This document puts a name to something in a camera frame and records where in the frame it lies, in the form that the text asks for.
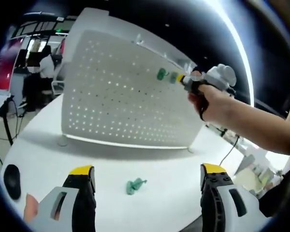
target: white pegboard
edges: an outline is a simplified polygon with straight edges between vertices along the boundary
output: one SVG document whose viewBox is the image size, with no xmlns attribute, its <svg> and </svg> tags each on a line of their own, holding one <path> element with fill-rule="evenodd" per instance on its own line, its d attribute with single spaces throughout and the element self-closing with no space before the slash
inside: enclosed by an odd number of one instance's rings
<svg viewBox="0 0 290 232">
<path fill-rule="evenodd" d="M 160 68 L 170 74 L 157 79 Z M 80 139 L 147 146 L 189 146 L 202 126 L 183 73 L 167 59 L 97 31 L 81 36 L 68 67 L 62 131 Z"/>
</svg>

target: black computer mouse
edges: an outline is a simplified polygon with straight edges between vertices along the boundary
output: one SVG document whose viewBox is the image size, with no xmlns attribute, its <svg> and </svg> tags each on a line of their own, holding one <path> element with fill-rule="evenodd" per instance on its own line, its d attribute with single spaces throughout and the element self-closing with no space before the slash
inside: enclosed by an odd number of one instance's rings
<svg viewBox="0 0 290 232">
<path fill-rule="evenodd" d="M 20 174 L 14 164 L 9 164 L 3 174 L 3 181 L 10 197 L 16 201 L 20 198 Z"/>
</svg>

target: chair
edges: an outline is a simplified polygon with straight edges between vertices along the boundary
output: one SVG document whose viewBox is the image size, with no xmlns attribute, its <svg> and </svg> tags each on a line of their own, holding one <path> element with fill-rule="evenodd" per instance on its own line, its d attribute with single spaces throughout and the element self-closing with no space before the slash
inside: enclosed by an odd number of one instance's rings
<svg viewBox="0 0 290 232">
<path fill-rule="evenodd" d="M 55 69 L 54 79 L 52 82 L 52 91 L 54 96 L 58 96 L 63 93 L 67 66 L 68 63 L 62 63 Z"/>
</svg>

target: white table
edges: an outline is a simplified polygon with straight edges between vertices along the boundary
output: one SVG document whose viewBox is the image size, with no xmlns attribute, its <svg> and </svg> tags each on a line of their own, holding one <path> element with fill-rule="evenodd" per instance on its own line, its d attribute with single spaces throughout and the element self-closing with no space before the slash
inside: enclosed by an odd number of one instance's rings
<svg viewBox="0 0 290 232">
<path fill-rule="evenodd" d="M 98 232 L 177 232 L 201 214 L 200 164 L 218 164 L 231 145 L 204 127 L 186 150 L 136 149 L 98 145 L 61 138 L 62 95 L 45 107 L 21 132 L 4 161 L 20 170 L 22 195 L 9 201 L 23 216 L 25 197 L 41 201 L 54 187 L 62 186 L 75 167 L 92 164 L 96 180 L 96 231 Z M 233 175 L 243 155 L 236 149 L 223 166 Z M 138 192 L 125 193 L 126 183 L 147 179 Z"/>
</svg>

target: person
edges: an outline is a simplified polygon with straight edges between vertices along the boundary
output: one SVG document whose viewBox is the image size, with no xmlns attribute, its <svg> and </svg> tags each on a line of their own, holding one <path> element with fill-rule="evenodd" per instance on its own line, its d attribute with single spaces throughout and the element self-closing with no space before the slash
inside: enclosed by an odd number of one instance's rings
<svg viewBox="0 0 290 232">
<path fill-rule="evenodd" d="M 27 112 L 35 111 L 36 107 L 41 104 L 41 91 L 51 88 L 54 77 L 55 66 L 51 57 L 51 47 L 46 45 L 41 55 L 39 68 L 35 70 L 35 67 L 28 67 L 32 74 L 24 80 L 23 97 L 26 100 L 22 105 L 26 106 Z"/>
<path fill-rule="evenodd" d="M 201 85 L 199 91 L 209 103 L 203 113 L 204 121 L 232 130 L 263 149 L 290 155 L 290 112 L 284 120 L 231 98 L 213 86 Z M 188 100 L 200 113 L 201 98 L 190 93 Z M 280 184 L 266 192 L 260 199 L 260 210 L 265 216 L 273 216 L 278 211 L 287 194 L 289 183 L 290 170 Z"/>
</svg>

